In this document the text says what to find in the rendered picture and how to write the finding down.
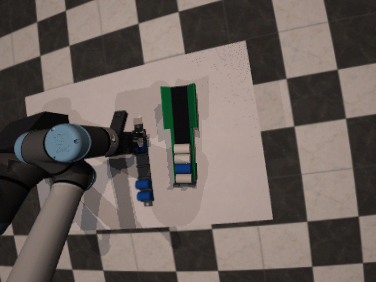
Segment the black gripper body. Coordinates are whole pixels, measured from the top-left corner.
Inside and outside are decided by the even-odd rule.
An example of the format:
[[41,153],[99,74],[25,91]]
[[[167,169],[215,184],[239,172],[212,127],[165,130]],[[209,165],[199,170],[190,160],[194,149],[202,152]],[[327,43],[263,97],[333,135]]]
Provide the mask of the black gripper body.
[[133,143],[132,135],[129,133],[131,132],[124,132],[123,138],[119,140],[120,145],[118,149],[112,155],[105,157],[136,153],[135,143]]

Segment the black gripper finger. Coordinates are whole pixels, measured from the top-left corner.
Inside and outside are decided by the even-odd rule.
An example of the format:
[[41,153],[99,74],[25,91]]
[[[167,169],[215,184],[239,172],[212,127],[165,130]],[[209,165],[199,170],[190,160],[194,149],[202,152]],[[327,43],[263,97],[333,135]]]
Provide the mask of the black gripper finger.
[[[133,136],[132,138],[133,138],[134,143],[138,143],[139,147],[143,147],[143,138],[147,137],[146,134],[140,133],[140,132],[132,132],[132,133],[129,133],[129,134]],[[135,137],[137,137],[137,138],[135,138]]]

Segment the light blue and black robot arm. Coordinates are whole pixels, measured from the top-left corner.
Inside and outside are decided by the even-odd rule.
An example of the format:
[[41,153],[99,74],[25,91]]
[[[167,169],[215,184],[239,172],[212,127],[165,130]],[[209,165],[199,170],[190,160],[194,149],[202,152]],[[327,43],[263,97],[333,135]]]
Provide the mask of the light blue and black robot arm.
[[15,154],[0,153],[0,236],[46,171],[56,177],[6,282],[52,282],[82,195],[96,180],[83,159],[113,154],[127,116],[115,111],[110,128],[66,123],[33,130],[18,137]]

